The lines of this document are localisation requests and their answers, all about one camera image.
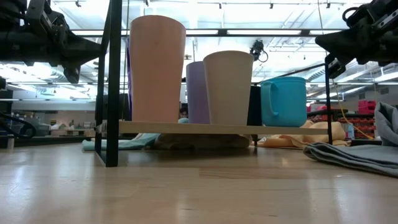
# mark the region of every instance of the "wooden shelf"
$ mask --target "wooden shelf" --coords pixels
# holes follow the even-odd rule
[[[106,133],[106,129],[103,123],[97,127],[97,132]],[[327,129],[119,121],[119,133],[317,135],[327,134]]]

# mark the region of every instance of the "gray cloth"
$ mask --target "gray cloth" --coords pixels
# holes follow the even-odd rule
[[[378,103],[374,111],[376,127],[383,146],[398,146],[398,110],[387,103]]]
[[[304,154],[320,162],[398,177],[398,111],[378,103],[374,114],[383,146],[336,147],[318,142],[308,145]]]

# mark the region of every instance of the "yellow cable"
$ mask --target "yellow cable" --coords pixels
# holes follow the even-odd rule
[[[332,82],[333,82],[333,86],[335,87],[335,90],[336,90],[336,93],[337,93],[338,105],[339,105],[339,107],[340,107],[341,114],[343,115],[344,120],[345,120],[348,124],[351,124],[351,125],[355,128],[355,130],[359,131],[359,132],[360,132],[361,134],[363,134],[365,137],[367,137],[367,138],[370,139],[370,140],[373,140],[373,139],[374,139],[373,137],[368,136],[367,134],[363,133],[363,131],[359,130],[359,128],[357,128],[353,123],[351,123],[351,122],[349,122],[349,121],[347,120],[346,115],[344,114],[343,106],[342,106],[341,103],[340,103],[340,97],[339,97],[339,95],[338,95],[338,90],[337,90],[337,87],[336,87],[336,85],[335,85],[335,81],[334,81],[333,79],[332,79]]]

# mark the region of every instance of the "blue cloth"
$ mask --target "blue cloth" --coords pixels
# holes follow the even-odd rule
[[[179,119],[178,123],[188,123],[187,118]],[[134,150],[134,149],[142,149],[146,146],[152,146],[155,144],[157,137],[160,134],[157,133],[144,133],[139,139],[132,140],[119,140],[119,150]],[[95,150],[95,142],[94,141],[86,141],[84,140],[82,143],[83,151],[94,151]],[[106,140],[102,140],[101,149],[106,150]]]

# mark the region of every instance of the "ceiling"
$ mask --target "ceiling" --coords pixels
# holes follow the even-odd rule
[[[220,3],[214,0],[172,0],[172,1],[123,1],[123,29],[129,28],[129,23],[144,15],[162,15],[171,17],[181,22],[187,29],[346,29],[347,26],[341,19],[343,11],[352,6],[359,6],[369,0],[222,0]],[[79,0],[80,7],[75,0],[52,0],[51,7],[54,11],[64,14],[71,30],[102,30],[106,19],[109,1],[107,0]],[[94,42],[101,42],[101,38],[89,38]],[[255,40],[262,40],[265,50],[269,55],[266,63],[255,62],[253,65],[252,81],[259,82],[271,77],[277,77],[287,72],[323,63],[326,52],[314,42],[313,37],[187,37],[185,54],[195,55],[195,60],[203,58],[213,52],[220,50],[240,50],[249,52]],[[126,40],[121,40],[121,89],[126,75]],[[94,61],[86,63],[81,68],[80,82],[97,82],[97,69]],[[184,60],[184,68],[192,60]],[[20,69],[25,65],[18,64]],[[394,71],[395,65],[389,68]],[[35,71],[10,79],[13,82],[48,82],[49,79],[56,82],[67,82],[62,75],[62,68],[53,68],[52,77],[41,78]],[[369,65],[350,64],[348,71],[339,77],[342,79],[352,74],[362,72],[347,80],[356,82],[368,82],[370,72],[373,75],[381,75],[380,68],[375,63]],[[324,82],[324,71],[322,68],[296,74],[312,82]],[[41,92],[48,89],[64,89],[64,86],[27,85]],[[95,85],[80,85],[81,89],[73,91],[84,92],[88,98],[96,95]],[[347,86],[345,89],[358,88],[360,86]],[[308,85],[310,96],[321,95],[325,87],[320,85]]]

